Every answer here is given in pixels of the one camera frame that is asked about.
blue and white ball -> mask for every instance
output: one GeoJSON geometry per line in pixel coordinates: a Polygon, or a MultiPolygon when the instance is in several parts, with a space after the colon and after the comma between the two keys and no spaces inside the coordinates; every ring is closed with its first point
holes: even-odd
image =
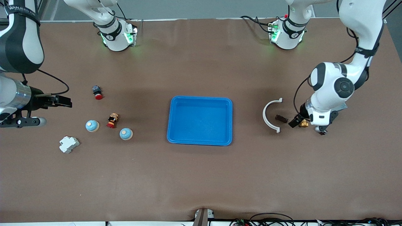
{"type": "Polygon", "coordinates": [[[120,130],[120,138],[123,140],[129,140],[133,137],[133,131],[129,128],[120,130]]]}
{"type": "Polygon", "coordinates": [[[85,128],[89,132],[95,132],[99,129],[99,122],[95,120],[89,120],[88,122],[86,122],[85,128]]]}

brown table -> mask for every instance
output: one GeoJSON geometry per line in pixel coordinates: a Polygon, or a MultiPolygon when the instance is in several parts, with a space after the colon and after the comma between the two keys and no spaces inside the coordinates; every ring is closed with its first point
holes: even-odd
{"type": "MultiPolygon", "coordinates": [[[[242,20],[145,22],[138,46],[123,52],[105,48],[91,23],[43,24],[41,38],[42,69],[70,85],[74,107],[34,112],[45,127],[0,130],[2,222],[188,220],[202,207],[217,218],[402,218],[402,64],[386,28],[370,80],[326,136],[273,117],[293,118],[295,89],[318,63],[352,53],[338,19],[313,19],[290,51],[242,20]],[[232,144],[170,144],[176,95],[229,97],[232,144]],[[261,112],[279,97],[268,110],[276,134],[261,112]],[[117,129],[106,127],[112,112],[121,115],[117,129]],[[96,133],[85,130],[90,119],[101,123],[96,133]],[[119,138],[124,127],[132,140],[119,138]],[[71,154],[59,150],[65,135],[81,142],[71,154]]],[[[40,73],[27,78],[45,92],[64,89],[40,73]]],[[[297,106],[311,94],[303,86],[297,106]]]]}

blue plastic tray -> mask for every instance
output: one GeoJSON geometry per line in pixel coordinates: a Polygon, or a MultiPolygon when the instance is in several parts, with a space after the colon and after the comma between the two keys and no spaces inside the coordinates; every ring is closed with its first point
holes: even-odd
{"type": "Polygon", "coordinates": [[[232,142],[233,104],[222,97],[176,96],[170,104],[168,141],[227,146],[232,142]]]}

